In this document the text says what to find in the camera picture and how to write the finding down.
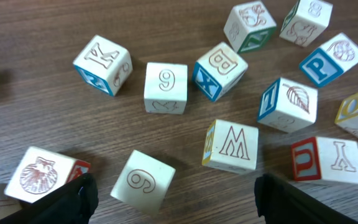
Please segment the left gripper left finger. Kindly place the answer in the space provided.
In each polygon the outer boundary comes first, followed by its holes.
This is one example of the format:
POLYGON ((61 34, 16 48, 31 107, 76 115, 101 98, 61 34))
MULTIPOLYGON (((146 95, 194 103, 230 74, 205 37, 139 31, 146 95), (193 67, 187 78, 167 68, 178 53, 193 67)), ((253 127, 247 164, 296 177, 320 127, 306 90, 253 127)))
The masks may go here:
POLYGON ((98 207, 98 188, 85 173, 40 200, 0 220, 0 224, 88 224, 98 207))

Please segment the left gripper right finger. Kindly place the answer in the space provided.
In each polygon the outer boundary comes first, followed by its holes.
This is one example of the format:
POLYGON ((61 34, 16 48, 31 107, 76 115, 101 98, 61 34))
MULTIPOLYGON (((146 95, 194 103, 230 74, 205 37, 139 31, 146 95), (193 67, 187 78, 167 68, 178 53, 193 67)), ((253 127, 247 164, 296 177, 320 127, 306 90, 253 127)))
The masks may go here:
POLYGON ((358 224, 270 173, 256 178, 254 195, 266 224, 358 224))

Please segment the wooden block blue H side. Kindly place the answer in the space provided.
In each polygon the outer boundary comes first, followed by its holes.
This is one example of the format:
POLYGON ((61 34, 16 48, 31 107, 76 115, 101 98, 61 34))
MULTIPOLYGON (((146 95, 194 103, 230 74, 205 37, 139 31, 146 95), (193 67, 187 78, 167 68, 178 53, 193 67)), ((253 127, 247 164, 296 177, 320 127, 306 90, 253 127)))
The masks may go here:
POLYGON ((314 184, 358 184, 358 143, 315 136, 291 145, 293 177, 314 184))

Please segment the wooden block red U side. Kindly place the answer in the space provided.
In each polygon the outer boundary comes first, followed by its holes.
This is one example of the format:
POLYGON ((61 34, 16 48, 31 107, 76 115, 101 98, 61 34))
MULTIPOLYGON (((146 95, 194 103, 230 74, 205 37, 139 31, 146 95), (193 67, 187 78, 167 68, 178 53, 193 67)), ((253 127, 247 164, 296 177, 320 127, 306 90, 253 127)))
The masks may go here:
POLYGON ((175 172, 173 167, 134 150, 111 196, 148 215, 156 215, 175 172))

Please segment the wooden block red pattern top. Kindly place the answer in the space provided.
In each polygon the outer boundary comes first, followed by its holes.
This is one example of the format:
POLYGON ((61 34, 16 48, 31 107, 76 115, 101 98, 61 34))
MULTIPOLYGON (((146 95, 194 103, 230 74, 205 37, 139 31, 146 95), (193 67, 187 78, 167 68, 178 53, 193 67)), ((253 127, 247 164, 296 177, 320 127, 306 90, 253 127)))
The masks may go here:
POLYGON ((317 89, 280 77, 262 93, 257 122, 292 133, 314 124, 317 110, 317 89))

